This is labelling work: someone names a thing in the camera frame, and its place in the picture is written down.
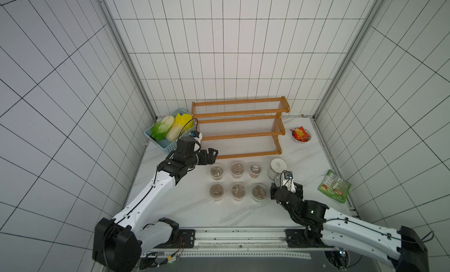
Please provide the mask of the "green label seed jar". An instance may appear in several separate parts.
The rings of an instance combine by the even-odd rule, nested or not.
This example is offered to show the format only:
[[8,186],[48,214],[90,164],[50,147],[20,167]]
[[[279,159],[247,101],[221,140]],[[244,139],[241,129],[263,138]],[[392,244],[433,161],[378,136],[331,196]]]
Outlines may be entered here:
[[267,197],[267,190],[264,185],[257,184],[252,188],[252,197],[256,202],[262,202]]

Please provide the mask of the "large white labelled jar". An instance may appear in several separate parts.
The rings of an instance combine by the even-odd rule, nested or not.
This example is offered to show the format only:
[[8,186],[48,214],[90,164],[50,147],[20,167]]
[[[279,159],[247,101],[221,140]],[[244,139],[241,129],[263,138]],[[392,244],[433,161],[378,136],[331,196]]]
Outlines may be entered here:
[[281,158],[274,158],[268,167],[267,175],[274,181],[279,178],[281,173],[288,169],[288,164]]

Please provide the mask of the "red label seed jar top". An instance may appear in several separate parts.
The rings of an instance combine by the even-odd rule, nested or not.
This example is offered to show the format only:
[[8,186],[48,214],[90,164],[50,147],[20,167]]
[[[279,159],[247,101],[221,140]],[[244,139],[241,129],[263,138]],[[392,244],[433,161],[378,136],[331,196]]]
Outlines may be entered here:
[[240,162],[234,162],[230,167],[233,178],[241,178],[244,174],[244,165]]

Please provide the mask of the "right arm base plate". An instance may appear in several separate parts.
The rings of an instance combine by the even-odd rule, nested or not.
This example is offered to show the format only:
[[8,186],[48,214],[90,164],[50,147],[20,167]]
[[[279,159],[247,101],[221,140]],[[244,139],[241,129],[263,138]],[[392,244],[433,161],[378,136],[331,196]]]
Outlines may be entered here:
[[309,229],[286,229],[286,243],[289,248],[331,248],[321,240],[321,234]]

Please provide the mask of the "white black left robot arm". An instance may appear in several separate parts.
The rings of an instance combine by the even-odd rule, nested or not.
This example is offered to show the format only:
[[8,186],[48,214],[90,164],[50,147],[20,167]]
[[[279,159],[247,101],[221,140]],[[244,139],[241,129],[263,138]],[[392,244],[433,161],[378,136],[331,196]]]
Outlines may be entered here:
[[192,131],[177,140],[176,150],[158,164],[149,184],[112,219],[101,219],[94,229],[92,259],[113,272],[130,272],[138,260],[158,246],[179,242],[179,224],[168,218],[147,223],[157,202],[198,165],[213,165],[218,151],[201,148],[202,134]]

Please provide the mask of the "yellow label seed jar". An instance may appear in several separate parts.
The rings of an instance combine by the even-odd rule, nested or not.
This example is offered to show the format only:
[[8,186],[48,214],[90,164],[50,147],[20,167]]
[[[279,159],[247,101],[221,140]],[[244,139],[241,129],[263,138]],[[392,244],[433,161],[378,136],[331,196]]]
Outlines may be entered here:
[[224,175],[224,169],[220,165],[213,165],[210,168],[210,176],[213,180],[219,181],[223,178]]

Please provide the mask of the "small red label seed jar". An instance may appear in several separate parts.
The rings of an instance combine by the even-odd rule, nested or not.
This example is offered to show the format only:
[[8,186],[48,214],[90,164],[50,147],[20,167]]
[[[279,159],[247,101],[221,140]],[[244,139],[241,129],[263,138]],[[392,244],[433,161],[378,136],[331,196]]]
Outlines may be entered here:
[[261,170],[262,170],[261,165],[259,163],[253,162],[250,164],[249,167],[249,175],[252,178],[256,179],[261,174]]

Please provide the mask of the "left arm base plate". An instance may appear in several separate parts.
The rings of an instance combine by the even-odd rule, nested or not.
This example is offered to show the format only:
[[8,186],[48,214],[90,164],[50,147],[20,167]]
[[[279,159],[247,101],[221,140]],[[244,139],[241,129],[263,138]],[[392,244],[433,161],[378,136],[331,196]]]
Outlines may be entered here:
[[196,231],[194,229],[177,229],[173,231],[175,248],[192,249],[195,246]]

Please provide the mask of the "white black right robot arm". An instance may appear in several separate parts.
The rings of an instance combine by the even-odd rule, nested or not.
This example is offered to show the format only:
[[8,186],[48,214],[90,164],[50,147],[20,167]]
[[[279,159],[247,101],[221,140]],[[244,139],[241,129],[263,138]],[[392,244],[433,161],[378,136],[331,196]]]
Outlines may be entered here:
[[392,229],[367,223],[326,204],[304,200],[302,185],[295,187],[295,192],[284,184],[270,187],[270,198],[303,227],[286,231],[289,247],[342,248],[384,263],[397,272],[429,271],[425,243],[433,239],[433,233],[420,238],[409,227]]

